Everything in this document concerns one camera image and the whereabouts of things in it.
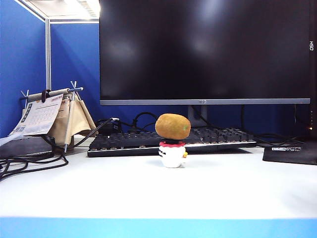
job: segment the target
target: small toy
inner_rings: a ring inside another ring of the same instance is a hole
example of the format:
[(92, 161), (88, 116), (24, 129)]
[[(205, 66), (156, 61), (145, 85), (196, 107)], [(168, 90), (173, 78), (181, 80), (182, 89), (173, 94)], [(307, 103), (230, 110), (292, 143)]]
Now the small toy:
[(155, 130), (165, 139), (159, 144), (158, 154), (167, 168), (178, 168), (187, 157), (185, 143), (181, 140), (188, 137), (190, 122), (187, 118), (178, 114), (163, 114), (156, 124)]

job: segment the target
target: computer monitor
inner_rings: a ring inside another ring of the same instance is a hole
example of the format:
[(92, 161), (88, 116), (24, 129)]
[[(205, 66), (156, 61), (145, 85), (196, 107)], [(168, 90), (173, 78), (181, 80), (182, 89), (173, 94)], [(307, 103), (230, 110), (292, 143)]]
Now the computer monitor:
[(309, 104), (312, 2), (100, 0), (100, 103)]

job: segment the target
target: mechanical keyboard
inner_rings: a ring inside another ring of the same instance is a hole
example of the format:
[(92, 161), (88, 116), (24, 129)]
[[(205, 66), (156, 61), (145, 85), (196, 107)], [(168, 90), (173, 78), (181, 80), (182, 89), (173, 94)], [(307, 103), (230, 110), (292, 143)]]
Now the mechanical keyboard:
[[(165, 139), (156, 132), (97, 135), (87, 154), (88, 157), (157, 155), (162, 141)], [(251, 134), (234, 128), (192, 128), (189, 136), (182, 141), (188, 154), (256, 146)]]

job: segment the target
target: monitor logo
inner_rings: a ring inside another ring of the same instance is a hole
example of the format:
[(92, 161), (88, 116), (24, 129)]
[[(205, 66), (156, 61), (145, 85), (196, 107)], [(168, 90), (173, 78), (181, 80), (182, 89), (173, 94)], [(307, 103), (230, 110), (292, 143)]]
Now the monitor logo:
[(309, 41), (309, 50), (314, 51), (314, 42), (313, 41)]

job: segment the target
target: black mouse pad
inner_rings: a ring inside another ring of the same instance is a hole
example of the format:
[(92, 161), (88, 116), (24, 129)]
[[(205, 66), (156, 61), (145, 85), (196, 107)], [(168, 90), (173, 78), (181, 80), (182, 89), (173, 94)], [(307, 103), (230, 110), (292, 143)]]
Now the black mouse pad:
[(317, 165), (317, 141), (307, 141), (304, 144), (266, 147), (264, 161)]

